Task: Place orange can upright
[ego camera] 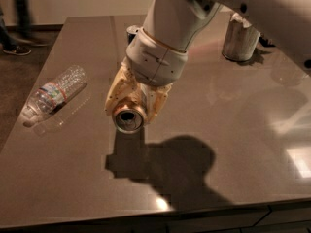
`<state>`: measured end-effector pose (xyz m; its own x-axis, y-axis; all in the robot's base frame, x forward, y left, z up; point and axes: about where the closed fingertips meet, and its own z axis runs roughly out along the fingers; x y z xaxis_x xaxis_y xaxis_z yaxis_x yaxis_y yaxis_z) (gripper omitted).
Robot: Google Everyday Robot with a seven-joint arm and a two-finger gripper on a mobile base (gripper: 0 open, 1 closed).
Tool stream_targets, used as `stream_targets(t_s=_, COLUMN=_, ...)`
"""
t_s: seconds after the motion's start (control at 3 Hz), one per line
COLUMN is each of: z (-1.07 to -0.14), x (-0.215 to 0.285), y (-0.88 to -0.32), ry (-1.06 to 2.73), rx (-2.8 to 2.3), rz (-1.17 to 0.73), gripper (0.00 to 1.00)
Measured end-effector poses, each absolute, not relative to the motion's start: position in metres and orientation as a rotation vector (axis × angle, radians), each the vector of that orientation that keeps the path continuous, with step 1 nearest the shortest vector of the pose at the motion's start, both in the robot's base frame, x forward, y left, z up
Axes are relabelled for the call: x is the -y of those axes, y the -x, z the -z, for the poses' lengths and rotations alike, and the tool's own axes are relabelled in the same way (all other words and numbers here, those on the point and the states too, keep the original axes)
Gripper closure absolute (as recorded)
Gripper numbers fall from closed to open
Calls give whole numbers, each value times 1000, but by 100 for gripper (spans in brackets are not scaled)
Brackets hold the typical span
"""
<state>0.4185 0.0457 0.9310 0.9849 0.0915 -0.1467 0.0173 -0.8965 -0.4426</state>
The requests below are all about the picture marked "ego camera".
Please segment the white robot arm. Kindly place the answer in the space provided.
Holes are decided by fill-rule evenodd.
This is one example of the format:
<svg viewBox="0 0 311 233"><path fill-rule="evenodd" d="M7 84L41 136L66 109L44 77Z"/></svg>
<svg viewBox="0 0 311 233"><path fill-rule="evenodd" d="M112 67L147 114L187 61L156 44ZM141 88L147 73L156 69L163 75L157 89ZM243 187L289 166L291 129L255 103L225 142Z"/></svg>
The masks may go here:
<svg viewBox="0 0 311 233"><path fill-rule="evenodd" d="M144 85L151 122L162 109L172 83L181 77L188 49L220 7L226 6L270 39L305 72L311 67L311 0L154 0L143 26L126 49L110 87L105 112Z"/></svg>

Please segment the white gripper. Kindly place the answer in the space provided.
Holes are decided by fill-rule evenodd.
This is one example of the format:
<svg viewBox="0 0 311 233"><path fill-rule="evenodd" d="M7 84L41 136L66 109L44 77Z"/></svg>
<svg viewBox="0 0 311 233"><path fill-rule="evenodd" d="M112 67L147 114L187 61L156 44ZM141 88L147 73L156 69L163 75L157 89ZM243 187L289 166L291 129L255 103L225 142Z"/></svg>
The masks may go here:
<svg viewBox="0 0 311 233"><path fill-rule="evenodd" d="M171 83L181 77L188 54L158 43L140 28L126 49L126 57L134 74L130 68L120 67L110 86L104 110L110 116L118 103L137 88L138 81L149 85L147 123L150 124L164 107Z"/></svg>

